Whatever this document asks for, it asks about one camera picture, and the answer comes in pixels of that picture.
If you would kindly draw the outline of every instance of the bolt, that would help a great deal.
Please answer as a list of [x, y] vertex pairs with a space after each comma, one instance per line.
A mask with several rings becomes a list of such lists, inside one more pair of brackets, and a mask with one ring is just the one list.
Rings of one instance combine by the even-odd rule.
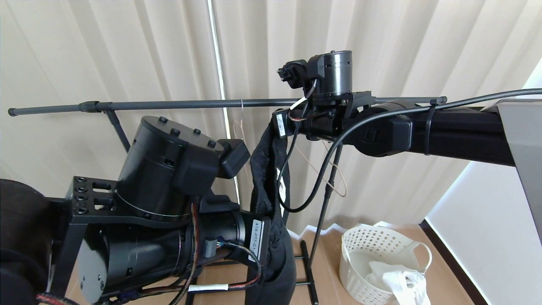
[[85, 207], [80, 207], [77, 209], [77, 214], [86, 214], [88, 213], [88, 209]]

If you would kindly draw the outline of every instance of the perforated basket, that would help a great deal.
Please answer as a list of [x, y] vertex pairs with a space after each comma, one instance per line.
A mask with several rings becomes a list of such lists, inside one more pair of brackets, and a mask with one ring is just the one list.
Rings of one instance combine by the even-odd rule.
[[[346, 291], [365, 305], [384, 305], [395, 299], [390, 291], [367, 282], [367, 275], [371, 273], [369, 262], [378, 260], [390, 265], [404, 265], [424, 274], [432, 260], [427, 245], [385, 227], [359, 225], [343, 234], [342, 244], [340, 280]], [[422, 268], [414, 254], [414, 248], [418, 246], [424, 246], [429, 253], [429, 261]]]

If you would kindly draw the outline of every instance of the black baseboard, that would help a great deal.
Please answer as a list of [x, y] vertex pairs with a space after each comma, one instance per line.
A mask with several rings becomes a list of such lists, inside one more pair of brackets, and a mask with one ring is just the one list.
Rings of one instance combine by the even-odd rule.
[[455, 277], [457, 277], [471, 300], [473, 300], [473, 303], [476, 305], [488, 305], [480, 291], [478, 291], [478, 288], [476, 288], [476, 286], [467, 276], [463, 268], [461, 268], [455, 257], [451, 254], [450, 250], [444, 245], [435, 230], [433, 230], [433, 228], [427, 223], [425, 219], [420, 224], [420, 227], [422, 228], [425, 235], [427, 235], [429, 240], [431, 240], [442, 258], [444, 258], [444, 261], [446, 262], [446, 264], [448, 264]]

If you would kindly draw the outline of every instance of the curtain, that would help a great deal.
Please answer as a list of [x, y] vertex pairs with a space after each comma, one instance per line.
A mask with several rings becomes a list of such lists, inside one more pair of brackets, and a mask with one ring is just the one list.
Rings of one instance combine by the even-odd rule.
[[[354, 90], [374, 96], [457, 100], [521, 88], [542, 57], [541, 8], [539, 0], [2, 1], [1, 175], [60, 196], [73, 175], [116, 179], [125, 156], [103, 114], [11, 118], [10, 107], [220, 99], [220, 70], [227, 99], [301, 97], [276, 70], [331, 50], [353, 51]], [[273, 110], [228, 109], [227, 125], [253, 150]], [[221, 109], [118, 115], [129, 139], [143, 115], [227, 136]], [[300, 137], [296, 146], [320, 167], [322, 143]], [[408, 153], [372, 158], [352, 147], [341, 159], [348, 194], [332, 196], [325, 225], [418, 223], [467, 164]], [[298, 206], [317, 174], [296, 150], [290, 167]], [[248, 208], [248, 165], [238, 180]], [[339, 177], [336, 186], [344, 191]], [[294, 232], [316, 224], [320, 189], [291, 215]], [[217, 180], [214, 190], [236, 198], [232, 180]]]

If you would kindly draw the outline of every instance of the robotic arm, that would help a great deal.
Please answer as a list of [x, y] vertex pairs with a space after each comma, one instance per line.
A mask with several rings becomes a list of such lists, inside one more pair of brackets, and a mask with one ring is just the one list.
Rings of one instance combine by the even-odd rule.
[[[542, 89], [454, 103], [446, 97], [378, 98], [352, 92], [351, 51], [288, 62], [278, 73], [305, 96], [295, 103], [245, 100], [244, 106], [289, 106], [273, 113], [279, 137], [304, 134], [333, 142], [311, 196], [292, 212], [310, 204], [334, 151], [344, 144], [374, 157], [410, 151], [516, 166], [540, 235], [542, 163], [534, 158], [542, 154], [535, 132], [542, 130], [542, 103], [504, 99], [488, 109], [458, 106]], [[92, 101], [9, 113], [105, 112], [114, 123], [115, 110], [231, 106], [241, 103]], [[166, 118], [143, 117], [117, 181], [76, 176], [65, 198], [44, 198], [2, 181], [2, 303], [9, 296], [10, 303], [32, 303], [40, 291], [64, 295], [76, 258], [83, 294], [93, 303], [129, 300], [141, 287], [169, 276], [180, 282], [221, 258], [258, 268], [266, 257], [269, 218], [240, 211], [227, 196], [210, 191], [216, 177], [235, 176], [248, 158], [241, 140], [214, 141]]]

